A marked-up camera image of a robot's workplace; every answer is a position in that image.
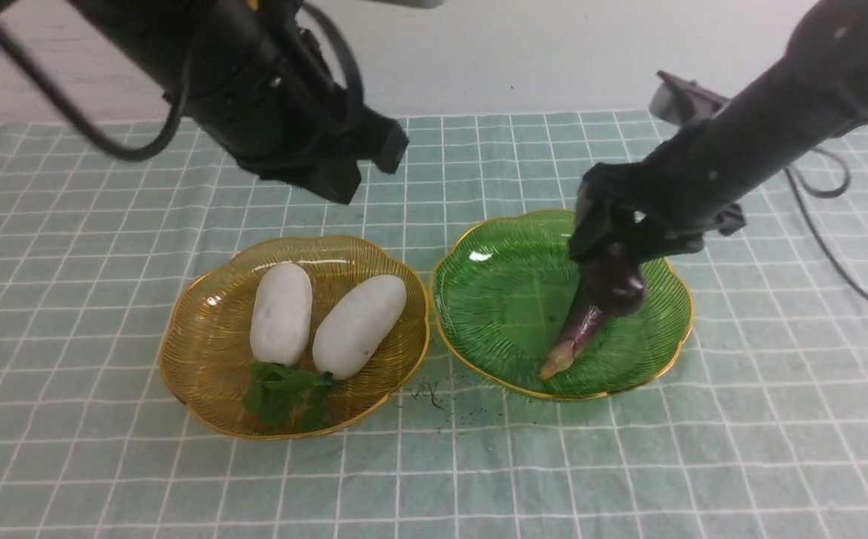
mint leaf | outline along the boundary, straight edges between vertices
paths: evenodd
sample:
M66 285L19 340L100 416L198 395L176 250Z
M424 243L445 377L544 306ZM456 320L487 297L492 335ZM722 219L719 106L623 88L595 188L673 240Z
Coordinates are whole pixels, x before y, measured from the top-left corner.
M293 395L271 395L269 392L268 395L257 417L268 429L276 429L291 417L291 409L297 405L297 399Z
M313 388L317 381L318 377L313 372L294 371L287 378L269 380L263 384L265 388L275 390L275 392L306 392L307 389Z
M334 385L329 378L318 379L318 384L311 389L310 396L307 398L307 409L300 416L299 426L303 432L310 433L312 430L324 429L327 426L327 397L332 389Z
M264 381L270 378L270 375L276 372L275 365L277 364L265 364L265 362L253 362L251 365L248 365L249 371L251 371L251 375L257 381Z
M251 383L251 388L241 398L244 409L249 413L257 413L264 403L264 387L260 383Z
M299 372L299 371L294 371L294 369L289 368L289 366L284 366L284 365L280 365L280 364L268 364L268 365L270 365L270 374L268 375L268 378L270 378L270 375L280 376L281 378L290 378L290 376L294 375L294 372Z

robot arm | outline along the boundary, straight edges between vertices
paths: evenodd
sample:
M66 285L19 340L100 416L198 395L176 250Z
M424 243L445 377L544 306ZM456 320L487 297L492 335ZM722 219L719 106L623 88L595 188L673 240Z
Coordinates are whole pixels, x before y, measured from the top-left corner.
M743 228L743 195L868 124L868 0L821 0L783 58L729 101L661 78L652 112L681 129L639 163L598 163L584 175L592 209L570 239L577 262L616 242L640 263L699 252L704 233Z
M440 3L381 1L408 7ZM0 0L0 11L12 3ZM238 166L262 180L286 181L349 204L361 182L359 160L371 160L388 174L399 167L406 134L395 120L364 105L352 51L327 15L303 0L70 3L163 89L177 106L175 120L180 113L190 116ZM324 30L347 79L345 88L332 78L316 37L297 24L301 9Z

plate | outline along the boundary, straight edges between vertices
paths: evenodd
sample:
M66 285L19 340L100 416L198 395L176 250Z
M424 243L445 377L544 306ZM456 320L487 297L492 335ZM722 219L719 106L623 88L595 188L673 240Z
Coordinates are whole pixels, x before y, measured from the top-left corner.
M464 364L534 398L594 399L645 385L673 367L694 324L694 301L667 260L642 265L643 309L613 318L547 381L537 377L580 274L568 259L574 212L489 219L464 233L431 276L437 330Z
M252 379L248 365L255 361L249 331L257 285L280 262L303 267L313 285L311 338L296 365L305 371L317 372L310 351L314 333L349 290L380 274L396 275L407 286L407 304L400 320L364 369L331 392L329 426L315 432L297 429L302 406L285 425L270 430L244 412L241 403ZM257 243L181 294L161 347L161 377L194 417L215 432L268 440L320 436L363 420L416 373L430 344L429 306L420 277L374 243L351 236Z

yellow plate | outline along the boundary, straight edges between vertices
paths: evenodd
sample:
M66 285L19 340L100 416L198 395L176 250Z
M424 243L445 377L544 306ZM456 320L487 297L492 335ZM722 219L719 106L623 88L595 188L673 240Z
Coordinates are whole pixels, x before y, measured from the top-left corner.
M299 432L297 413L278 430L244 412L253 361L249 331L257 285L273 265L294 262L314 288L311 341L328 311L352 287L390 274L407 285L407 306L376 354L354 377L331 392L330 426ZM420 277L374 243L351 236L279 238L257 243L195 281L177 301L160 351L160 374L187 409L218 433L248 439L320 436L364 419L397 392L427 353L430 300ZM308 344L297 368L315 371ZM296 412L302 412L298 406Z

eggplant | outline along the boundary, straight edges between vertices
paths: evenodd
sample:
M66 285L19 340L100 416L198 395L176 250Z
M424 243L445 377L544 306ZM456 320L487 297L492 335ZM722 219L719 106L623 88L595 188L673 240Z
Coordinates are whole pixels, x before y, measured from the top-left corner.
M586 182L581 182L577 191L574 226L590 211L587 186ZM623 243L614 243L601 257L578 265L578 270L580 283L556 344L547 353L547 361L540 366L541 380L567 371L609 318L626 317L643 307L646 283L640 266L630 257L629 249Z
M580 285L587 290L590 302L611 317L636 313L646 296L640 266L619 242L598 259L580 264Z
M594 341L606 320L607 315L591 303L590 294L583 284L577 284L577 293L557 335L556 345L547 353L547 361L540 366L540 380L567 371L574 364L574 359Z

